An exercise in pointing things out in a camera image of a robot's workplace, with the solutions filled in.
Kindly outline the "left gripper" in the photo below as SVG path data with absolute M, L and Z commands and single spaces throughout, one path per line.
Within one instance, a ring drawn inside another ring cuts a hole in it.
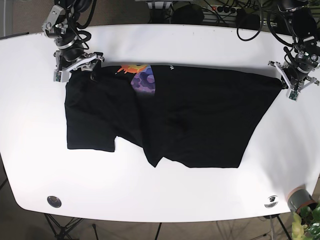
M 275 67 L 280 73 L 280 81 L 283 89 L 295 89 L 298 86 L 302 90 L 311 84 L 320 85 L 320 81 L 315 77 L 310 77 L 309 72 L 301 72 L 292 63 L 285 62 L 281 64 L 278 61 L 269 61 L 269 66 Z

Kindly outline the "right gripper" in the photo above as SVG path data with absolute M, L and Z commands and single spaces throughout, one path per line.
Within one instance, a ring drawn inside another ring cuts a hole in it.
M 62 72 L 80 69 L 81 71 L 91 72 L 91 81 L 99 81 L 100 66 L 105 61 L 102 52 L 87 53 L 84 47 L 74 45 L 57 50 L 53 56 L 56 60 L 55 73 L 61 74 Z

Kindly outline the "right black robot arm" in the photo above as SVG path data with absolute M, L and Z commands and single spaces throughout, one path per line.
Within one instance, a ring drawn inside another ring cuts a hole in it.
M 53 39 L 58 50 L 53 80 L 66 83 L 73 71 L 93 71 L 104 62 L 102 52 L 87 53 L 92 38 L 85 30 L 91 23 L 96 0 L 56 0 L 42 25 L 47 38 Z

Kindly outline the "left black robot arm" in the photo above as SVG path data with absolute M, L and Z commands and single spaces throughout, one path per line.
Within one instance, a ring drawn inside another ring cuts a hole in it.
M 238 14 L 235 21 L 238 36 L 239 28 L 243 25 L 247 29 L 257 30 L 254 36 L 247 39 L 239 37 L 240 40 L 253 40 L 262 31 L 263 25 L 267 25 L 270 33 L 284 45 L 284 63 L 269 61 L 268 65 L 275 67 L 281 74 L 281 82 L 287 89 L 288 98 L 293 100 L 309 85 L 320 84 L 315 77 L 309 76 L 310 72 L 320 68 L 320 47 L 317 45 L 320 38 L 307 0 L 278 0 L 270 9 L 264 9 L 258 2 L 252 12 L 247 13 L 242 7 Z M 271 24 L 272 15 L 282 19 L 287 33 L 292 37 L 292 43 L 277 35 Z

